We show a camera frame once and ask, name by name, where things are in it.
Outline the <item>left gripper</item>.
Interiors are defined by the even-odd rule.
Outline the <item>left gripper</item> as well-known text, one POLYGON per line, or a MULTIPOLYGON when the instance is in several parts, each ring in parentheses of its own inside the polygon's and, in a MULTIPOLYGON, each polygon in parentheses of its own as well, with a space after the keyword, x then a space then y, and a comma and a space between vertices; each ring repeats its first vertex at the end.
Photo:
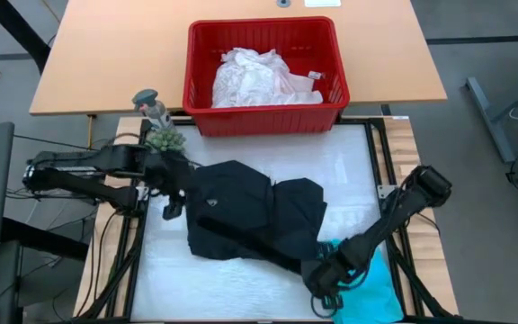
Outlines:
POLYGON ((180 192, 190 185, 194 167, 179 151, 148 153, 144 160, 144 183, 167 195, 170 202, 163 211, 164 220, 178 218, 183 210, 180 192))

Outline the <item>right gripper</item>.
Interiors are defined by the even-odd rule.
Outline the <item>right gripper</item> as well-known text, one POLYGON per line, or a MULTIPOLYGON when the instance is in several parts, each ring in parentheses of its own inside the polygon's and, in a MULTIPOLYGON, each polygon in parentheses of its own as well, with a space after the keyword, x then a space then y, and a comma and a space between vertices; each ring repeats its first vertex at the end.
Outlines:
POLYGON ((350 284, 362 274, 362 259, 347 256, 340 247, 319 245, 315 259, 306 262, 306 286, 317 298, 322 298, 325 310, 339 311, 344 306, 339 283, 350 284))

